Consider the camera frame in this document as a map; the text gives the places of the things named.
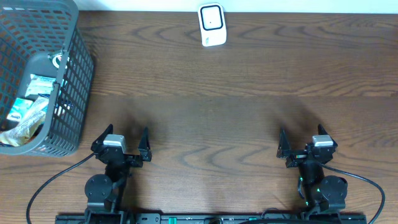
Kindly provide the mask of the mint green wipes packet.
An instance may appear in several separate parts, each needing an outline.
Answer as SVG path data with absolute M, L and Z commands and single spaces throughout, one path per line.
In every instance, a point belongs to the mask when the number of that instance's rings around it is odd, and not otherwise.
M 31 81 L 27 86 L 24 96 L 38 95 L 44 98 L 50 98 L 50 94 L 53 90 L 53 83 L 56 81 L 56 78 L 36 74 L 31 74 L 30 78 Z

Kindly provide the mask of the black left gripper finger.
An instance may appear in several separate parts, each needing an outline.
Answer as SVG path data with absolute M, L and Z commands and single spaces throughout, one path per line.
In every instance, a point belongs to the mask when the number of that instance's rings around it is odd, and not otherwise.
M 138 145 L 138 150 L 143 161 L 150 162 L 152 160 L 152 151 L 149 144 L 149 129 L 145 127 L 141 140 Z
M 97 138 L 93 141 L 93 143 L 92 143 L 92 145 L 91 145 L 91 150 L 92 150 L 93 152 L 96 152 L 96 151 L 97 151 L 97 148 L 99 148 L 100 146 L 103 145 L 103 142 L 104 142 L 106 136 L 109 135 L 109 134 L 112 134 L 112 133 L 113 133 L 113 125 L 112 125 L 112 124 L 109 124 L 108 127 L 103 131 L 103 133 L 100 134 L 100 136 L 97 137 Z

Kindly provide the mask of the dark green Zam-Buk tin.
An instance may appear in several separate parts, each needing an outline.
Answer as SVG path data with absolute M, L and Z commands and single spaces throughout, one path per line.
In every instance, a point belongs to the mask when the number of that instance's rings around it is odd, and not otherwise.
M 59 50 L 57 52 L 50 52 L 48 54 L 48 59 L 56 69 L 59 69 L 63 55 L 64 53 L 62 50 Z

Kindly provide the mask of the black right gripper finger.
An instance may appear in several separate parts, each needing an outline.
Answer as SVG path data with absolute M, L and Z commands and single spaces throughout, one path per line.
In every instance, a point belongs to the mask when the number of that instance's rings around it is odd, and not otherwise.
M 323 127 L 322 124 L 319 124 L 317 128 L 318 128 L 319 135 L 328 135 L 327 131 L 325 130 L 325 128 Z M 333 138 L 331 138 L 331 140 L 332 140 L 334 146 L 338 145 Z
M 279 145 L 277 148 L 277 157 L 278 158 L 286 158 L 289 157 L 292 152 L 292 148 L 290 146 L 289 139 L 283 128 L 280 129 L 279 134 Z

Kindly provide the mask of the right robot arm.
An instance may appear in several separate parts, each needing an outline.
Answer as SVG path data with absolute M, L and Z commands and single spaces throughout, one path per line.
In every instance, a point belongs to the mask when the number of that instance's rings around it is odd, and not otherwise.
M 297 190 L 307 203 L 298 215 L 312 223 L 342 223 L 340 210 L 346 207 L 347 181 L 335 175 L 326 176 L 323 166 L 332 160 L 337 143 L 318 125 L 318 134 L 303 149 L 293 149 L 286 132 L 281 129 L 277 157 L 285 159 L 287 168 L 299 171 Z

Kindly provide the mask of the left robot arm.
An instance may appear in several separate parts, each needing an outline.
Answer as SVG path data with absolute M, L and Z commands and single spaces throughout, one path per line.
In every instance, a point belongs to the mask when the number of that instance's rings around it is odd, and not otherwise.
M 121 210 L 121 201 L 132 168 L 141 168 L 152 160 L 149 130 L 144 128 L 138 145 L 139 154 L 126 152 L 123 135 L 113 133 L 110 124 L 91 145 L 93 155 L 106 165 L 104 174 L 96 174 L 85 184 L 87 208 L 85 223 L 135 223 L 134 215 Z

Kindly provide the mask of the cream blue chips bag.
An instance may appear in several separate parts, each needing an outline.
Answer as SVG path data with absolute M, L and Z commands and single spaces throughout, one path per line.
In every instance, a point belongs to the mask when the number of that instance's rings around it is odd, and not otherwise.
M 18 147 L 29 142 L 45 121 L 48 105 L 49 99 L 39 96 L 15 128 L 1 133 L 1 143 Z

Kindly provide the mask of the teal Kleenex tissue pack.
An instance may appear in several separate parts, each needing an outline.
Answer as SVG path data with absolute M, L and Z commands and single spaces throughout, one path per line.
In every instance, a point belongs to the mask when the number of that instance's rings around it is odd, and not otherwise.
M 28 110 L 32 106 L 32 104 L 33 104 L 32 100 L 16 98 L 9 114 L 7 115 L 7 119 L 9 121 L 20 122 L 21 119 L 28 112 Z

